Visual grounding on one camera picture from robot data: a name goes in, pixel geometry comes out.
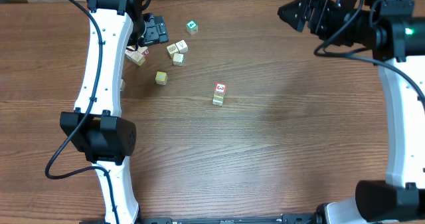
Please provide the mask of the wooden block red pencil picture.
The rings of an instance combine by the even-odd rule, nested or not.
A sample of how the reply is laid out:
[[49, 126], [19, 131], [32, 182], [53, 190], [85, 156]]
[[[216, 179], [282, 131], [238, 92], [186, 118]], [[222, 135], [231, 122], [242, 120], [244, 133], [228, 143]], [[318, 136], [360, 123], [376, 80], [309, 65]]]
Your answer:
[[212, 100], [212, 103], [213, 103], [214, 105], [217, 105], [217, 106], [223, 106], [223, 99], [222, 99], [222, 98], [217, 98], [217, 97], [215, 97], [215, 98]]

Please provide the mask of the red number three block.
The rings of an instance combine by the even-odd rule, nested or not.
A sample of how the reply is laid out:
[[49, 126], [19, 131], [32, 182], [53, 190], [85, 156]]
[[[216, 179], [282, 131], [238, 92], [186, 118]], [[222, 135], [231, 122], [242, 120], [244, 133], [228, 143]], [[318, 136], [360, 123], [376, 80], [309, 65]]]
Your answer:
[[224, 95], [226, 94], [226, 88], [227, 88], [227, 84], [222, 82], [216, 83], [216, 86], [214, 89], [214, 95], [224, 97]]

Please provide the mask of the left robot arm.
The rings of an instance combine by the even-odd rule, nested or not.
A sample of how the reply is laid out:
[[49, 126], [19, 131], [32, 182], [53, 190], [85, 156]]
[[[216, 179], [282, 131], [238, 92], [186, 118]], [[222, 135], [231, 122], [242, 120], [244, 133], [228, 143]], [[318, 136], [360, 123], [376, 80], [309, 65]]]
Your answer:
[[71, 112], [62, 112], [67, 138], [49, 160], [45, 175], [68, 143], [85, 155], [99, 179], [106, 207], [101, 223], [143, 223], [133, 193], [130, 157], [137, 138], [133, 122], [122, 118], [125, 54], [169, 40], [162, 16], [146, 13], [151, 0], [86, 0], [90, 20], [88, 56], [82, 87]]

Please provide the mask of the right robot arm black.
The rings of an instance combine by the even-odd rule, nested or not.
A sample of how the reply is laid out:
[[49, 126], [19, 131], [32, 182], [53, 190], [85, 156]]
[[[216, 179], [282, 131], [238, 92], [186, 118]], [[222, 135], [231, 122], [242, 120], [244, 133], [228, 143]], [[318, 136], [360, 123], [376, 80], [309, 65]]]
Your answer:
[[[278, 9], [293, 29], [320, 38], [316, 56], [362, 60], [371, 51], [368, 62], [378, 69], [385, 97], [385, 179], [360, 181], [353, 197], [319, 205], [311, 223], [424, 218], [424, 18], [413, 12], [413, 0], [294, 0]], [[351, 48], [335, 54], [331, 45]]]

